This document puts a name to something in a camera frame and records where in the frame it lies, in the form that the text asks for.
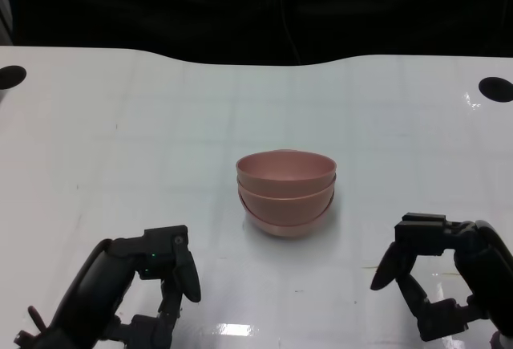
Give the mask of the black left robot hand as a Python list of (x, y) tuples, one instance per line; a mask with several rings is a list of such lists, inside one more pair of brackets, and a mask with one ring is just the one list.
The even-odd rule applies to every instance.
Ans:
[[(116, 311), (135, 277), (159, 281), (162, 300), (155, 317), (134, 315), (123, 324)], [(201, 300), (186, 226), (106, 239), (77, 273), (36, 346), (93, 348), (99, 341), (116, 341), (126, 348), (169, 348), (183, 298)]]

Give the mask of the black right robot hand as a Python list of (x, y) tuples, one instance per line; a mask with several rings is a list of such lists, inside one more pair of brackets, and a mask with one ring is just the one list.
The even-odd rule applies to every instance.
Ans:
[[(491, 320), (500, 337), (512, 337), (512, 254), (488, 222), (406, 213), (394, 235), (370, 288), (396, 282), (423, 341), (462, 333), (479, 319)], [(411, 274), (417, 257), (441, 256), (445, 250), (453, 250), (454, 265), (471, 290), (465, 306), (452, 298), (431, 302)]]

